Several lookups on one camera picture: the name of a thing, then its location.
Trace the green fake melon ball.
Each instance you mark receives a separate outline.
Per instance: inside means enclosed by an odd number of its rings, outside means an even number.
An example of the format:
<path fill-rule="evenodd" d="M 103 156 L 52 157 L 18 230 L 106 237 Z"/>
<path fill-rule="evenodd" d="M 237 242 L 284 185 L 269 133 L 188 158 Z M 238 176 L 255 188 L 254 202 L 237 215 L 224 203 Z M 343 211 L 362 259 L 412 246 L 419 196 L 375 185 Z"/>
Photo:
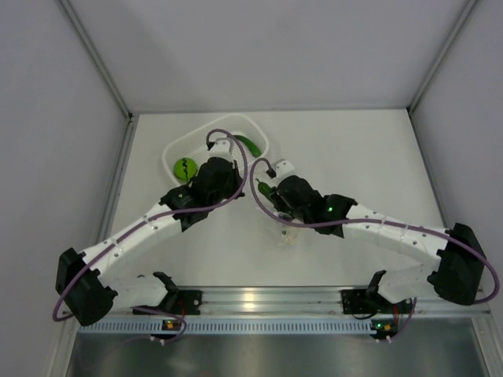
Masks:
<path fill-rule="evenodd" d="M 190 181 L 198 172 L 197 163 L 188 157 L 178 159 L 173 167 L 174 176 L 184 182 Z"/>

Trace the green fake pepper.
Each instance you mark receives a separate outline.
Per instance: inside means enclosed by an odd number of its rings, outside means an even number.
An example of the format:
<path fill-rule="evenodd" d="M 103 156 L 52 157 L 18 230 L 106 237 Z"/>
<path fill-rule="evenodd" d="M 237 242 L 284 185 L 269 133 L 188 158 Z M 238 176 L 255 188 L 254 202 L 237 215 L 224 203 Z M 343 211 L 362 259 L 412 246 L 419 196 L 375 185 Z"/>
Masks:
<path fill-rule="evenodd" d="M 249 138 L 238 134 L 234 134 L 234 137 L 248 149 L 253 157 L 259 158 L 262 155 L 262 151 L 258 145 Z"/>
<path fill-rule="evenodd" d="M 260 181 L 258 178 L 255 179 L 257 182 L 257 189 L 259 193 L 272 205 L 274 205 L 274 187 L 269 186 L 266 182 Z"/>

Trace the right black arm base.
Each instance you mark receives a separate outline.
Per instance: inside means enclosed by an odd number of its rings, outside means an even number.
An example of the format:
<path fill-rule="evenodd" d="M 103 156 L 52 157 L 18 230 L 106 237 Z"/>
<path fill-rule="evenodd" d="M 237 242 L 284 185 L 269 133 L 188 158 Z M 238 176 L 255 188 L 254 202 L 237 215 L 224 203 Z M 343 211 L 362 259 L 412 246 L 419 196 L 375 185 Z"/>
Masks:
<path fill-rule="evenodd" d="M 366 289 L 342 290 L 340 296 L 344 314 L 367 317 L 393 313 L 393 304 L 377 293 L 367 293 Z"/>

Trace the clear zip top bag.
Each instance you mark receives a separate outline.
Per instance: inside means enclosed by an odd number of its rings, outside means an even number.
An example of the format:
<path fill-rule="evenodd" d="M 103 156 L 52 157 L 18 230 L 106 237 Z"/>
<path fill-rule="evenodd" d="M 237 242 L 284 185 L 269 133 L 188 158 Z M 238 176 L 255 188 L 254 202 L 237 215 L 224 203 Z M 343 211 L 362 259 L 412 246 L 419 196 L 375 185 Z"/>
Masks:
<path fill-rule="evenodd" d="M 274 216 L 285 221 L 269 220 L 266 226 L 266 234 L 269 240 L 276 247 L 292 248 L 299 238 L 299 234 L 304 231 L 303 228 L 294 227 L 292 224 L 299 224 L 300 221 L 285 212 L 274 211 Z"/>

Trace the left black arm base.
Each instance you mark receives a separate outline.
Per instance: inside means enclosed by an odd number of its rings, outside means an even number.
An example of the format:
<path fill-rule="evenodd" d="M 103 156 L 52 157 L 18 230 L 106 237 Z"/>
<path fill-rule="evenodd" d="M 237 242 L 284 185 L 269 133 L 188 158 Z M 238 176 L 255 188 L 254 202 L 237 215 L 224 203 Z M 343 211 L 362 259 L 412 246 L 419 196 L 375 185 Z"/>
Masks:
<path fill-rule="evenodd" d="M 160 304 L 156 306 L 137 306 L 133 308 L 135 315 L 147 314 L 174 314 L 183 317 L 185 315 L 200 315 L 203 292 L 200 290 L 177 290 L 168 292 Z"/>

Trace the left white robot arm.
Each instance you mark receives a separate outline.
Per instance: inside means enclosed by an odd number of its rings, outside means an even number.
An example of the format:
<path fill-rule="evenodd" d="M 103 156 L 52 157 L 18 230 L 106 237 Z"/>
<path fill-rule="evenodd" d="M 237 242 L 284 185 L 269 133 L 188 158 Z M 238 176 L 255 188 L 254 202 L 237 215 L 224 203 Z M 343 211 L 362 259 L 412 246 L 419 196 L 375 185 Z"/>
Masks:
<path fill-rule="evenodd" d="M 248 168 L 237 162 L 211 157 L 189 183 L 169 190 L 141 218 L 83 251 L 69 248 L 57 267 L 59 299 L 53 320 L 67 306 L 82 325 L 98 322 L 113 310 L 170 313 L 180 290 L 166 273 L 154 272 L 121 280 L 120 273 L 157 244 L 207 218 L 209 213 L 244 195 Z"/>

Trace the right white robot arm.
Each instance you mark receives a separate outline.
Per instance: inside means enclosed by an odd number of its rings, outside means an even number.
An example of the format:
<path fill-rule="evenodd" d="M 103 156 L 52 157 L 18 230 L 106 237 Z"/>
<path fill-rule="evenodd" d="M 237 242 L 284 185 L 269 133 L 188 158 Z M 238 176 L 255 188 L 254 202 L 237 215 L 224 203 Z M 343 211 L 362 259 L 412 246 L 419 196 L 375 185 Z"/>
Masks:
<path fill-rule="evenodd" d="M 437 294 L 461 306 L 475 304 L 485 254 L 473 230 L 457 223 L 452 229 L 402 224 L 337 194 L 323 196 L 303 178 L 292 175 L 272 190 L 274 207 L 315 232 L 360 240 L 405 255 L 417 265 L 373 275 L 366 300 L 377 312 L 407 298 Z"/>

